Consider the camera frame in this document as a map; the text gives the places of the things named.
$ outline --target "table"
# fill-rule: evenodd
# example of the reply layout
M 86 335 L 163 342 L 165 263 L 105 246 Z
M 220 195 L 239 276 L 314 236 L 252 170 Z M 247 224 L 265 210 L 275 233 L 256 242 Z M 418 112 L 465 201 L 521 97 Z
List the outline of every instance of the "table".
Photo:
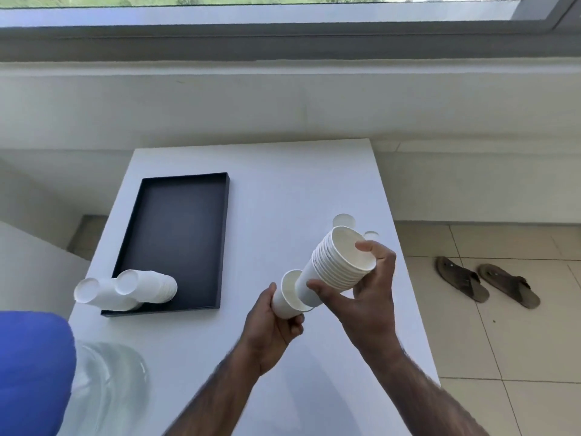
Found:
M 70 317 L 77 339 L 127 345 L 144 359 L 150 397 L 134 434 L 164 433 L 235 344 L 258 294 L 302 269 L 339 213 L 352 214 L 361 232 L 377 231 L 398 254 L 397 333 L 438 379 L 368 139 L 136 150 L 87 276 L 112 275 L 142 178 L 223 171 L 231 185 L 220 309 L 105 318 L 77 304 Z M 408 434 L 330 311 L 309 312 L 304 328 L 258 381 L 234 434 Z

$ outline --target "tray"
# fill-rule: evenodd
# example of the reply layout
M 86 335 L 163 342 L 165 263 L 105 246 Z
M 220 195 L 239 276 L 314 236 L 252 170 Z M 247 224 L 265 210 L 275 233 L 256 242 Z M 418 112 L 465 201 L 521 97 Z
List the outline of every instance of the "tray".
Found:
M 220 307 L 228 209 L 228 173 L 143 179 L 112 277 L 127 269 L 176 279 L 167 303 L 108 317 Z

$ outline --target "sandal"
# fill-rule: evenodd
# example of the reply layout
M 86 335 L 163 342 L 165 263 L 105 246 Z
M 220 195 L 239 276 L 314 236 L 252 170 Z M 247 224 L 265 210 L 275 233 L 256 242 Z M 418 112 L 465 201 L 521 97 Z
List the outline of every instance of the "sandal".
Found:
M 528 309 L 538 308 L 541 304 L 541 299 L 531 290 L 524 277 L 514 277 L 493 264 L 481 264 L 478 273 L 485 281 Z
M 476 272 L 463 268 L 446 257 L 436 259 L 436 270 L 440 277 L 474 301 L 484 303 L 490 297 L 490 293 L 480 284 Z

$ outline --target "green grass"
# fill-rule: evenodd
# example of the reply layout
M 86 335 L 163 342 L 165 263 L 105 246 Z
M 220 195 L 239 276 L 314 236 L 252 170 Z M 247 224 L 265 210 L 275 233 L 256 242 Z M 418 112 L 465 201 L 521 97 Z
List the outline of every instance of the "green grass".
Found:
M 0 0 L 0 8 L 365 3 L 383 0 Z

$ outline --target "hairy forearm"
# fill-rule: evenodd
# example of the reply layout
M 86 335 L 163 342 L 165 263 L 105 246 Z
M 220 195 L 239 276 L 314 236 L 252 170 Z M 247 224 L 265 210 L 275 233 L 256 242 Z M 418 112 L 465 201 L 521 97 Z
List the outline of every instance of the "hairy forearm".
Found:
M 377 353 L 366 359 L 413 436 L 488 436 L 403 351 L 384 356 Z
M 236 346 L 171 426 L 166 436 L 229 436 L 258 381 L 259 367 Z

